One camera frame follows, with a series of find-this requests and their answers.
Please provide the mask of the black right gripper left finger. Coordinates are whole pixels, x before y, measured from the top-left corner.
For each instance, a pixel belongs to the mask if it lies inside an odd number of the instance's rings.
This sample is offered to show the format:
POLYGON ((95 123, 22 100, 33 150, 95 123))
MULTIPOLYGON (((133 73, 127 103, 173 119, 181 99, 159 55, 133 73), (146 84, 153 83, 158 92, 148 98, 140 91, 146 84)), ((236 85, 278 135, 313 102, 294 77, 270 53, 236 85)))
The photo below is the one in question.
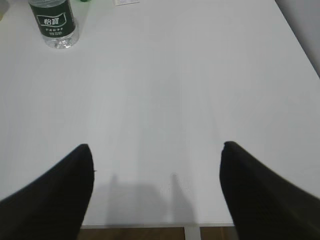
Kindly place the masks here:
POLYGON ((51 169, 0 202, 2 240, 75 240, 95 180, 87 144, 80 144, 51 169))

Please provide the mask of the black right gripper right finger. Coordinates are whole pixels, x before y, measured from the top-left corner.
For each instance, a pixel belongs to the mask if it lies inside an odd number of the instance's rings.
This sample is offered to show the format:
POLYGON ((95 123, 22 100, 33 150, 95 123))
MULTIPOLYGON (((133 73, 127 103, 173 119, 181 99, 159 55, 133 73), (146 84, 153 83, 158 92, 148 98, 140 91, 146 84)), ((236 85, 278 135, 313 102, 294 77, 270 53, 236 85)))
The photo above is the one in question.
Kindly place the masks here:
POLYGON ((234 141, 224 143, 221 190, 240 240, 318 240, 320 200, 265 166, 234 141))

